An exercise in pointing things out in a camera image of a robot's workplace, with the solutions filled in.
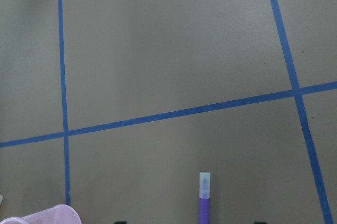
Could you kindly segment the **purple highlighter pen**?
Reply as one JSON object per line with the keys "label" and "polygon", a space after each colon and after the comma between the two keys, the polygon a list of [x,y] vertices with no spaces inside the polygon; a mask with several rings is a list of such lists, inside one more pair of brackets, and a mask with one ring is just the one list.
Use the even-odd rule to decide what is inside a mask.
{"label": "purple highlighter pen", "polygon": [[199,174],[199,223],[210,224],[211,174]]}

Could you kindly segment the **lilac mesh pen holder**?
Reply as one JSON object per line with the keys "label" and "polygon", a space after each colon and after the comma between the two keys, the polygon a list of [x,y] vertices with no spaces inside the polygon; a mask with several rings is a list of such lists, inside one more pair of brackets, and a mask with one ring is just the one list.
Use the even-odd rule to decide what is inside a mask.
{"label": "lilac mesh pen holder", "polygon": [[9,217],[1,224],[81,224],[77,212],[70,206],[59,204],[52,208],[33,213],[24,217]]}

